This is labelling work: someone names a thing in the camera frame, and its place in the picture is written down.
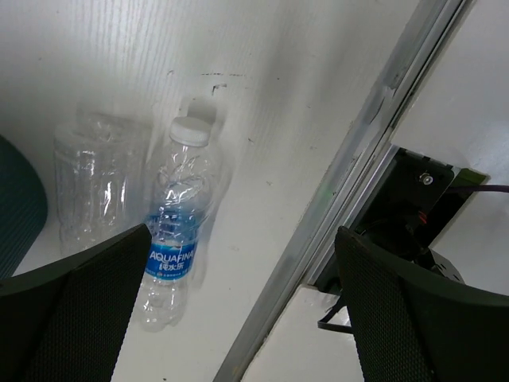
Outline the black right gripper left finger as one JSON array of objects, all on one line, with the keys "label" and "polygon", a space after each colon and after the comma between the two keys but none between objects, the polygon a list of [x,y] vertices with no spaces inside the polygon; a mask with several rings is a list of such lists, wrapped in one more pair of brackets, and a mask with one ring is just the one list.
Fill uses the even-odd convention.
[{"label": "black right gripper left finger", "polygon": [[109,381],[142,281],[145,224],[1,281],[3,381]]}]

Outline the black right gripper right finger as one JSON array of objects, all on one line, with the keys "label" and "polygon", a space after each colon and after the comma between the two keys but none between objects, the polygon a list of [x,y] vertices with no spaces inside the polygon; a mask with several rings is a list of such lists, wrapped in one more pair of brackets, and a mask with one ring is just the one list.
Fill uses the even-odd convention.
[{"label": "black right gripper right finger", "polygon": [[335,253],[366,381],[506,381],[508,297],[452,281],[341,227]]}]

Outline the Aquafina bottle blue label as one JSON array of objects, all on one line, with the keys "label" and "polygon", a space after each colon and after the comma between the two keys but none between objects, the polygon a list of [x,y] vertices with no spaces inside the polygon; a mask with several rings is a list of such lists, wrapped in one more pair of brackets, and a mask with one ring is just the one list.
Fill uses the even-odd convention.
[{"label": "Aquafina bottle blue label", "polygon": [[176,325],[188,302],[188,285],[202,227],[216,202],[221,167],[211,144],[212,125],[179,116],[153,177],[146,226],[151,245],[138,292],[142,328]]}]

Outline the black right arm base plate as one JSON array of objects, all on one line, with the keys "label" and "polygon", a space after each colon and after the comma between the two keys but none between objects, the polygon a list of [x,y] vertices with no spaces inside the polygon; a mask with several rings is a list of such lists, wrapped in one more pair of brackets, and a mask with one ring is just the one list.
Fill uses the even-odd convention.
[{"label": "black right arm base plate", "polygon": [[341,229],[452,281],[463,277],[431,248],[471,194],[451,165],[399,148],[357,216]]}]

